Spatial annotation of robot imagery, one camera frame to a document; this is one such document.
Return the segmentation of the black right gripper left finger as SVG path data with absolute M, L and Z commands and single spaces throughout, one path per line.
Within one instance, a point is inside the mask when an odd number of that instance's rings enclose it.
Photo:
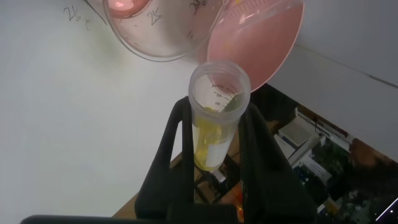
M 170 167 L 178 124 L 182 124 L 182 159 Z M 166 218 L 180 207 L 193 204 L 192 111 L 184 97 L 176 102 L 158 150 L 134 204 L 138 218 Z

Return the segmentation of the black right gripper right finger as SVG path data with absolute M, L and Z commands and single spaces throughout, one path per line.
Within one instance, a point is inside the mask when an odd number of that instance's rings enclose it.
M 317 206 L 254 104 L 238 132 L 244 223 L 316 223 Z

